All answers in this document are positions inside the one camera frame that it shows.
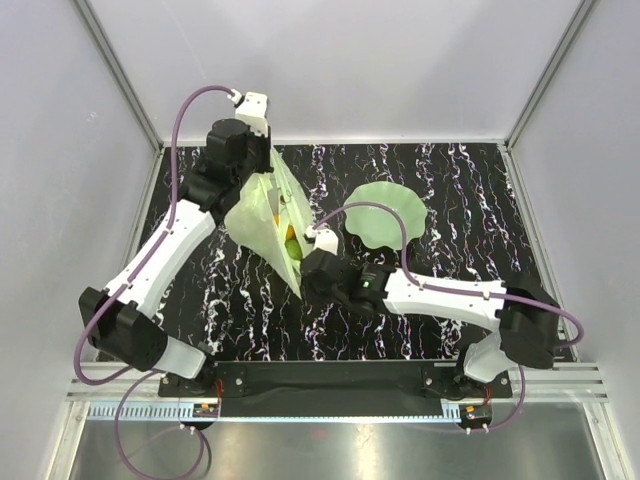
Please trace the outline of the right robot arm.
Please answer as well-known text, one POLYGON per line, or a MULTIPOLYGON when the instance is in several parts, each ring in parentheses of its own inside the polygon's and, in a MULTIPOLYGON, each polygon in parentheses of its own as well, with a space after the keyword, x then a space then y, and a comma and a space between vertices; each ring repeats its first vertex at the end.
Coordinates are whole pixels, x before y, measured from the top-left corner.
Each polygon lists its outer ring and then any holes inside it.
POLYGON ((483 395, 511 368, 554 365, 559 306, 525 278, 512 285, 438 279, 387 265, 356 266, 325 250, 303 259, 301 275, 310 303, 337 303, 360 315, 427 315, 486 330, 486 337, 462 348, 453 369, 426 380, 427 390, 442 398, 483 395))

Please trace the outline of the light green plastic bag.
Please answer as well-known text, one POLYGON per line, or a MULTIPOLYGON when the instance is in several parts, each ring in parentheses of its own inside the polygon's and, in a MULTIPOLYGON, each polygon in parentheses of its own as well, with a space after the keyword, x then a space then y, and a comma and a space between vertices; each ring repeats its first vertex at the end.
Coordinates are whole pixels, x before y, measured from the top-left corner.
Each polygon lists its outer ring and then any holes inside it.
POLYGON ((270 152, 270 162, 271 173, 249 177, 224 225, 231 240, 263 258, 300 296, 301 261, 286 249, 287 231, 293 229, 301 254, 308 255, 311 246, 304 233, 314 220, 313 211, 301 184, 276 149, 270 152))

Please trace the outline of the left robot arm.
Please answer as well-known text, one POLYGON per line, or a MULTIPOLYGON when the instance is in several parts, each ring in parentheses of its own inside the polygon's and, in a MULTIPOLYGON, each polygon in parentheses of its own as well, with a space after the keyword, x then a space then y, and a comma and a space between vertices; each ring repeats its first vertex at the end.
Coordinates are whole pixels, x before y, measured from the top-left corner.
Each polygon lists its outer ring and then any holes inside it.
POLYGON ((239 202, 249 178, 270 171, 270 148, 265 118, 238 114, 212 125, 201 158, 142 249, 103 289, 81 294, 81 345, 121 360, 128 369, 179 376, 196 396, 214 388, 210 355, 169 336, 153 318, 168 285, 239 202))

